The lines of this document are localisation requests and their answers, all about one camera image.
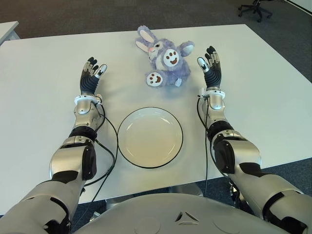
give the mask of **floor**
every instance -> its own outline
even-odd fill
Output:
[[[271,19],[264,16],[261,23],[256,21],[258,15],[250,12],[238,17],[238,6],[251,3],[251,0],[0,0],[0,5],[5,6],[0,8],[0,22],[19,21],[16,32],[21,38],[130,31],[142,24],[151,29],[246,24],[312,82],[312,17],[283,0],[262,2],[261,6],[273,12],[273,16]],[[265,171],[284,177],[312,195],[311,158]],[[204,189],[204,182],[198,185]],[[147,193],[163,192],[167,188]],[[209,180],[207,197],[233,205],[225,178]],[[105,208],[104,201],[79,205],[73,231],[87,223],[94,211],[101,213]]]

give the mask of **white paw pad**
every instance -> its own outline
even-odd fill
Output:
[[[146,78],[146,83],[153,87],[160,86],[162,82],[163,78],[158,72],[152,72]]]
[[[175,86],[176,86],[176,87],[180,87],[181,83],[182,83],[182,79],[179,78],[179,79],[176,80]]]
[[[173,49],[168,49],[164,54],[164,63],[168,67],[174,67],[179,62],[179,54]]]

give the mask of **white table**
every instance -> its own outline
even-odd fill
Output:
[[[7,23],[0,23],[0,45],[5,42],[6,40],[17,40],[20,37],[14,31],[16,26],[18,26],[19,22],[7,22]]]
[[[312,85],[246,25],[154,33],[177,45],[195,43],[186,57],[192,73],[180,88],[152,89],[145,84],[144,74],[151,67],[147,55],[135,46],[136,32],[21,39],[0,47],[0,214],[49,179],[50,158],[74,124],[74,97],[79,94],[82,66],[91,56],[108,64],[97,93],[103,95],[107,117],[116,127],[133,110],[155,106],[175,115],[184,133],[179,155],[160,168],[134,166],[119,153],[97,199],[204,180],[204,129],[196,113],[196,95],[204,79],[196,59],[209,45],[221,59],[227,119],[259,148],[262,166],[312,156]],[[116,149],[107,123],[98,139]],[[99,177],[111,161],[98,146],[96,151]],[[209,178],[218,176],[209,159]],[[98,187],[88,187],[80,201],[90,201]]]

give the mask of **purple plush toy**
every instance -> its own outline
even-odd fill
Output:
[[[140,26],[137,32],[141,37],[136,39],[136,45],[148,53],[153,67],[146,74],[146,83],[152,87],[173,84],[179,87],[191,73],[183,57],[192,52],[194,43],[187,41],[175,47],[172,41],[157,39],[146,26]]]

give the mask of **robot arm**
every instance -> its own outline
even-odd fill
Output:
[[[208,63],[203,58],[197,60],[207,85],[200,95],[205,98],[201,119],[217,168],[240,190],[256,216],[293,234],[311,233],[312,197],[282,177],[261,171],[257,147],[234,130],[224,116],[220,61],[212,46],[205,57]]]
[[[95,90],[107,66],[90,58],[83,67],[81,95],[75,98],[76,121],[69,137],[54,153],[50,178],[37,185],[0,219],[0,234],[69,233],[85,181],[96,172],[94,140],[105,120],[100,95]]]

